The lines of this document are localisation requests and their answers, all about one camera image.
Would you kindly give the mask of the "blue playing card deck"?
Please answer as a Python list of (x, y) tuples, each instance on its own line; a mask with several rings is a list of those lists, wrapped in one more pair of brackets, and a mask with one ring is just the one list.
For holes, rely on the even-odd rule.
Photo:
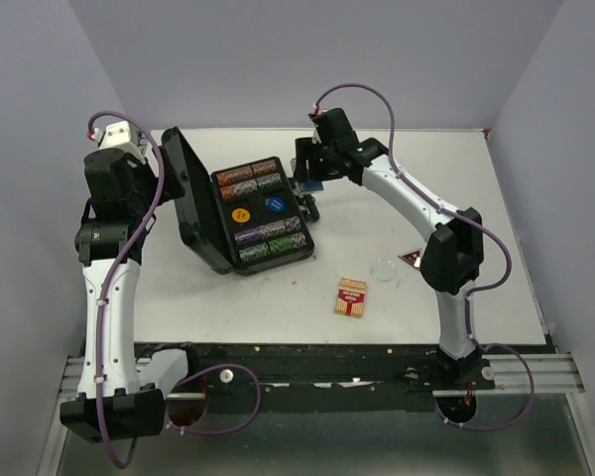
[(318, 193), (324, 190), (323, 183), (321, 181), (309, 180), (300, 185), (302, 193)]

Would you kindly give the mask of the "blue green poker chip stack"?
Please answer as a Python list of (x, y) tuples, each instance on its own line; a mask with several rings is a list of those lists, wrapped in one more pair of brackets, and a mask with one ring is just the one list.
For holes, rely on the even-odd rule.
[(258, 189), (269, 189), (282, 184), (282, 176), (279, 173), (268, 174), (256, 178)]

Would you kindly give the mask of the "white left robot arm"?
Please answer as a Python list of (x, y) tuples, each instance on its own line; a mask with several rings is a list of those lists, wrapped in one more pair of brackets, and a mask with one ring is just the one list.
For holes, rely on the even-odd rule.
[(192, 390), (198, 365), (180, 349), (156, 352), (138, 368), (134, 350), (135, 295), (149, 211), (158, 180), (147, 161), (120, 148), (84, 159), (90, 198), (75, 236), (87, 297), (86, 340), (76, 397), (60, 421), (87, 442), (161, 432), (166, 398)]

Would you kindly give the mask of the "blue small blind button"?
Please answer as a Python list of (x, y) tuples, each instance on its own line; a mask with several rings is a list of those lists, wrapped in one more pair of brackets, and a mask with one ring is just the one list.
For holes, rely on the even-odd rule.
[(286, 202), (278, 196), (268, 198), (266, 204), (269, 210), (274, 213), (283, 213), (287, 209)]

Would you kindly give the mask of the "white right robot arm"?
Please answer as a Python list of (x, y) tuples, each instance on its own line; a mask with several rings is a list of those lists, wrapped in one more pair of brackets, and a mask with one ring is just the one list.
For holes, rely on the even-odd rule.
[(417, 231), (425, 243), (419, 271), (438, 306), (436, 376), (447, 388), (461, 387), (481, 358), (470, 336), (467, 299), (484, 259), (480, 213), (438, 200), (396, 163), (391, 144), (361, 141), (343, 109), (313, 112), (309, 119), (313, 135), (296, 139), (295, 180), (347, 178), (383, 198)]

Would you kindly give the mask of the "black poker chip case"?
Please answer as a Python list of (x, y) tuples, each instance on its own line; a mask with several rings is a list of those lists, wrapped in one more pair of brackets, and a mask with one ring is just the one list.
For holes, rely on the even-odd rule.
[(294, 192), (279, 158), (211, 173), (178, 128), (162, 134), (160, 150), (182, 189), (179, 237), (213, 272), (252, 276), (312, 256), (307, 222), (317, 208)]

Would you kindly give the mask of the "brown white poker chip stack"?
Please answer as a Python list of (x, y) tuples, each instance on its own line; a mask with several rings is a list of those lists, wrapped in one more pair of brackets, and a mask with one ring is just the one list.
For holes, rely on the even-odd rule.
[(257, 190), (257, 181), (255, 179), (248, 179), (226, 185), (220, 189), (220, 193), (224, 200), (230, 200), (245, 194), (256, 192)]

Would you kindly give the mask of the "orange big blind button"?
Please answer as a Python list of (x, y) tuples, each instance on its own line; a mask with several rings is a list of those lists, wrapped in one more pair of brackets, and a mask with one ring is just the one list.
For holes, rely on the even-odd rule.
[(234, 222), (245, 224), (251, 220), (251, 212), (247, 208), (237, 207), (232, 211), (231, 217)]

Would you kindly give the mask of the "red playing card deck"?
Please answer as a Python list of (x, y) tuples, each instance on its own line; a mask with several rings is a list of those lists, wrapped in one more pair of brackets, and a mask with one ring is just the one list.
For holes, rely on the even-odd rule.
[(341, 278), (334, 312), (352, 317), (361, 317), (364, 310), (366, 291), (367, 284), (365, 282)]

